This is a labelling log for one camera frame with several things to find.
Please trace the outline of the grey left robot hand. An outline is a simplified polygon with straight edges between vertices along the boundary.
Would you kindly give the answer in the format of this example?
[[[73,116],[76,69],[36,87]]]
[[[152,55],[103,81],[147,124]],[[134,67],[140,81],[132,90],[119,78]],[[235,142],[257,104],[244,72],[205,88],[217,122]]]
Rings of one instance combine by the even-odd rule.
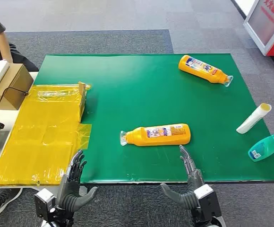
[[[87,163],[86,160],[83,160],[84,158],[82,150],[79,150],[70,161],[66,174],[62,177],[57,197],[59,208],[74,213],[95,197],[98,189],[96,186],[84,195],[79,194],[80,179],[84,166]]]

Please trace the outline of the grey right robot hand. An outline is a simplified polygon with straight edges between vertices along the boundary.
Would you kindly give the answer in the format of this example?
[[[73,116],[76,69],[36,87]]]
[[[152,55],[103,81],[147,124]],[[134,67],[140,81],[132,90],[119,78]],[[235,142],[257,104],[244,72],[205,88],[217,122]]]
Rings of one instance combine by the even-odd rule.
[[[205,184],[202,174],[201,170],[195,167],[193,159],[184,146],[180,145],[179,148],[181,153],[180,158],[183,162],[188,177],[187,191],[180,194],[171,190],[165,183],[161,183],[160,186],[165,195],[183,208],[188,210],[196,209],[199,205],[194,191]]]

